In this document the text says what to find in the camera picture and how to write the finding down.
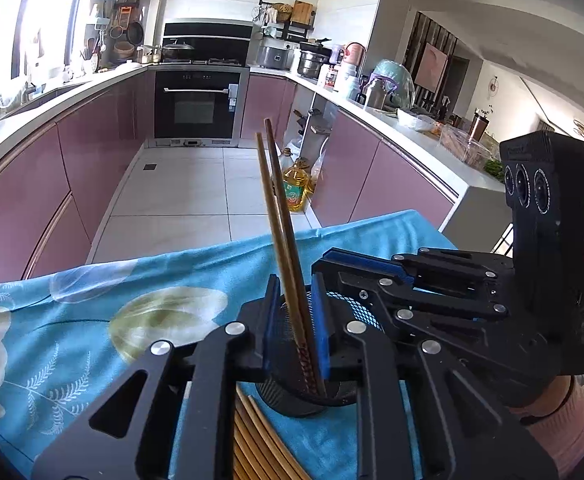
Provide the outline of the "stainless steel pot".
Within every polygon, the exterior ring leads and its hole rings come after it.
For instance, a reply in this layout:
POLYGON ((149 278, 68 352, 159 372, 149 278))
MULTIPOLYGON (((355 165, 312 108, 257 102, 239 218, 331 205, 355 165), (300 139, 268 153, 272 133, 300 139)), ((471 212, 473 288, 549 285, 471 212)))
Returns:
POLYGON ((316 41, 302 41, 299 44, 299 55, 297 64, 297 73, 299 76, 317 79, 319 77, 321 66, 329 62, 332 51, 324 43, 327 38, 316 41))

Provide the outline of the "green food cover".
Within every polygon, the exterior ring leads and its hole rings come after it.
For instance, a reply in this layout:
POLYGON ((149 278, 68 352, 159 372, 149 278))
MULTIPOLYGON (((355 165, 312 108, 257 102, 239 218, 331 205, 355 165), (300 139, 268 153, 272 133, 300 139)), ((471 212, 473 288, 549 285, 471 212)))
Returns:
POLYGON ((414 105, 415 87, 412 76, 405 66, 384 58, 375 66, 371 78, 380 78, 384 81, 386 110, 404 112, 411 110, 414 105))

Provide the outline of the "black mesh utensil holder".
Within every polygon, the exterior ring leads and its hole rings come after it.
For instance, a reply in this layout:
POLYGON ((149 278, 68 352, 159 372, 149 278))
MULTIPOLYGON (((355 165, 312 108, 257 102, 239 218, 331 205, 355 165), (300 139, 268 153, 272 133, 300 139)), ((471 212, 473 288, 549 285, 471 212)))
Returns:
POLYGON ((266 379, 255 385, 260 399, 286 417, 309 417, 326 408, 342 408, 357 402, 357 388, 363 370, 362 350, 354 341, 343 339, 335 328, 350 321, 381 327, 365 304, 339 292, 328 292, 325 306, 331 310, 323 323, 318 349, 323 352, 325 393, 310 392, 293 337, 283 298, 269 314, 264 342, 266 379))

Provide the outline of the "black wok with lid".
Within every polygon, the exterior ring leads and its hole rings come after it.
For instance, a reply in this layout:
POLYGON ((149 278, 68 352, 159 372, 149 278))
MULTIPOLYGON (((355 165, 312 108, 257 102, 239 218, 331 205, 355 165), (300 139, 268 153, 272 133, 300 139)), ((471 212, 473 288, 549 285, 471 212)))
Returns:
POLYGON ((172 42, 164 44, 161 49, 161 58, 163 63, 183 63, 190 62, 195 52, 195 47, 191 44, 179 44, 172 42))

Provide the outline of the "cooking oil bottle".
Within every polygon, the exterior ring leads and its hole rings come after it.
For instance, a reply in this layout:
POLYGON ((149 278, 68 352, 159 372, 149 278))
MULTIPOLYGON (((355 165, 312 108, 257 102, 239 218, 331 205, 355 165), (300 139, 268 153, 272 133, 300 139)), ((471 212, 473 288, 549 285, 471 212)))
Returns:
POLYGON ((311 183, 309 162, 298 157, 290 168, 283 172, 283 190, 290 212, 302 211, 311 183))

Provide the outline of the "blue floral tablecloth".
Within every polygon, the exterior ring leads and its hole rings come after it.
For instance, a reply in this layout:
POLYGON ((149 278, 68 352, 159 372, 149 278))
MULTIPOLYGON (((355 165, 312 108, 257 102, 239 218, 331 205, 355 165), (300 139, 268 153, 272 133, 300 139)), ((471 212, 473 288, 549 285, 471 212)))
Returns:
MULTIPOLYGON (((421 247, 456 249, 412 210, 295 237, 306 281, 333 247, 385 259, 421 247)), ((266 234, 1 283, 1 452, 30 478, 34 459, 153 341, 203 339, 264 296, 275 273, 266 234)), ((302 422, 258 404, 311 478, 356 479, 353 406, 302 422)))

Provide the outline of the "black built-in oven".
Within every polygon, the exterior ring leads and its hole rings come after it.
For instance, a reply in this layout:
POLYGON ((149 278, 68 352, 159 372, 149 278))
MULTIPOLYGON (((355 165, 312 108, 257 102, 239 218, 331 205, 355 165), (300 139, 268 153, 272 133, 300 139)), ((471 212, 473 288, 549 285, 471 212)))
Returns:
POLYGON ((249 70, 229 65, 161 65, 154 76, 154 142, 236 146, 249 70))

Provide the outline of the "black range hood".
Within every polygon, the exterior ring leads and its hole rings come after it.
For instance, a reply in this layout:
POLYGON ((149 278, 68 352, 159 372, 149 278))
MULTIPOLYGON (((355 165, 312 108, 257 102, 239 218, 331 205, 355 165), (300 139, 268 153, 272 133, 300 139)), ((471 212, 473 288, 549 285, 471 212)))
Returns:
POLYGON ((247 21, 180 21, 164 25, 164 44, 191 44, 195 52, 185 64, 245 66, 254 24, 247 21))

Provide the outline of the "bamboo chopstick lone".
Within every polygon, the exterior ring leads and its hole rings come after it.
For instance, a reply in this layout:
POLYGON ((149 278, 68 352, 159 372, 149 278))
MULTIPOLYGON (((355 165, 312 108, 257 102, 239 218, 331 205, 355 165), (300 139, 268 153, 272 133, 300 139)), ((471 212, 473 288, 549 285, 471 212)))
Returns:
POLYGON ((299 364, 301 364, 306 386, 310 393, 324 396, 325 387, 318 366, 315 334, 313 324, 311 324, 305 282, 301 273, 290 211, 287 208, 283 190, 275 137, 269 118, 264 120, 264 128, 265 134, 256 133, 257 155, 285 304, 289 312, 299 364))

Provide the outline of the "bamboo chopstick red end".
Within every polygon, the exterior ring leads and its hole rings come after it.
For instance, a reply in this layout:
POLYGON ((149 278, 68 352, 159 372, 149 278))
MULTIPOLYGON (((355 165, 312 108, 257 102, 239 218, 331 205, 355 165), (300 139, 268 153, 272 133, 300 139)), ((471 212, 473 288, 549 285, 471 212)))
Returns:
POLYGON ((254 471, 240 448, 233 451, 233 474, 239 480, 252 480, 254 471))
POLYGON ((234 475, 237 479, 296 479, 293 466, 252 408, 234 409, 234 475))
POLYGON ((251 465, 253 479, 274 479, 275 470, 249 432, 249 428, 239 416, 234 417, 234 448, 240 448, 251 465))
POLYGON ((270 118, 264 120, 264 128, 270 158, 273 196, 275 196, 275 214, 277 215, 277 226, 272 229, 272 234, 275 234, 282 242, 281 276, 291 280, 291 298, 286 298, 285 302, 289 307, 290 322, 301 360, 301 371, 306 379, 308 390, 315 396, 325 398, 327 390, 325 390, 324 381, 320 374, 313 321, 311 320, 303 272, 301 272, 301 263, 298 258, 290 211, 287 208, 283 190, 283 173, 278 161, 270 118))
POLYGON ((232 478, 310 480, 255 399, 240 387, 234 404, 232 478))

